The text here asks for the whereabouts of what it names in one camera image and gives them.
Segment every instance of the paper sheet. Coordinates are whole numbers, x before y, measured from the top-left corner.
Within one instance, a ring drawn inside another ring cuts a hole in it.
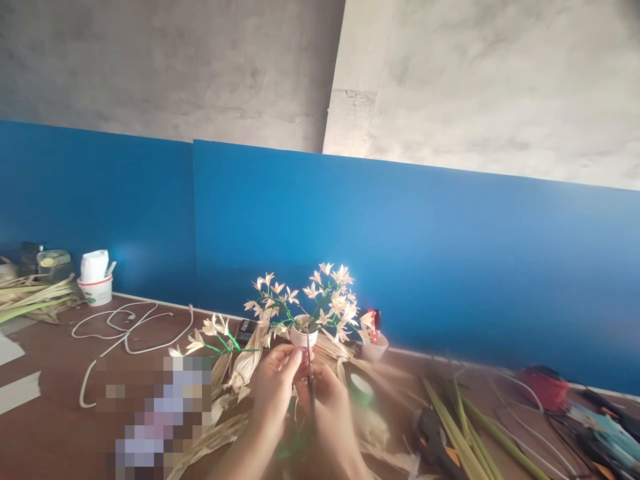
[[[0,387],[0,415],[40,396],[40,373]]]
[[[4,365],[11,360],[20,358],[24,354],[25,351],[22,350],[20,345],[9,340],[2,334],[2,332],[0,332],[0,365]]]

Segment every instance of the white cup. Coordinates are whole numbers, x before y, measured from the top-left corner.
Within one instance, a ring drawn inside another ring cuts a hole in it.
[[[362,359],[370,362],[377,362],[382,358],[385,350],[389,346],[389,341],[382,334],[378,333],[378,344],[374,345],[371,343],[371,339],[366,335],[361,335],[362,337]]]
[[[90,307],[99,307],[111,301],[112,283],[113,276],[110,275],[104,280],[94,283],[84,283],[80,279],[78,280],[78,287],[80,287]]]

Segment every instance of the black tool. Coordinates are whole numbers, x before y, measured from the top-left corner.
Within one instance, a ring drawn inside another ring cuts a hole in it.
[[[309,394],[311,396],[311,416],[313,417],[313,426],[316,426],[315,416],[315,387],[313,386],[313,372],[311,372],[311,348],[309,346],[309,326],[307,325],[307,361],[309,362]]]
[[[418,436],[418,452],[429,464],[436,465],[450,480],[469,480],[467,474],[458,467],[445,449],[442,426],[436,413],[424,408],[414,425]]]
[[[604,407],[618,417],[618,423],[624,430],[627,431],[637,442],[640,442],[640,421],[637,418],[630,416],[629,414],[620,410],[606,398],[598,395],[593,390],[586,389],[582,392],[582,396],[589,400],[596,407]]]

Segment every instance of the red object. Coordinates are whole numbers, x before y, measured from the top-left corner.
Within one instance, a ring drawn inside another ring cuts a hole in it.
[[[373,345],[377,345],[378,344],[378,330],[376,330],[376,328],[375,328],[375,310],[367,310],[367,313],[372,313],[373,314],[373,320],[371,320],[371,326],[373,328],[373,330],[371,332],[371,343]]]
[[[566,409],[569,384],[558,372],[542,365],[534,365],[520,372],[520,381],[533,390],[545,410],[558,412]],[[524,387],[520,387],[520,390],[537,405],[529,390]]]

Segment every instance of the scissors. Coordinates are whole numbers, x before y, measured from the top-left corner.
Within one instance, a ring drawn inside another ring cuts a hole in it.
[[[307,361],[309,362],[309,393],[311,394],[311,416],[313,426],[316,426],[315,418],[315,387],[313,386],[313,374],[311,372],[311,347],[309,346],[309,324],[307,324]]]

